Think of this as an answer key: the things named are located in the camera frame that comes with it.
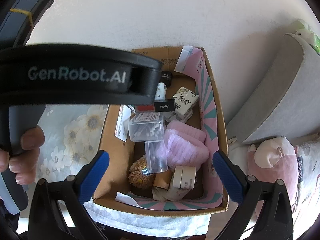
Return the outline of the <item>person's left hand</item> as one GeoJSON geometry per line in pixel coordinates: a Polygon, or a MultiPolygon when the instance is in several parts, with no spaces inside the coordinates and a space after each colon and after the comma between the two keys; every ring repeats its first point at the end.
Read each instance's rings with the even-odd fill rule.
{"type": "Polygon", "coordinates": [[[16,183],[19,185],[32,183],[36,176],[40,147],[44,144],[44,141],[44,132],[39,126],[26,131],[20,139],[24,153],[10,159],[9,153],[1,150],[1,172],[9,169],[15,174],[16,183]]]}

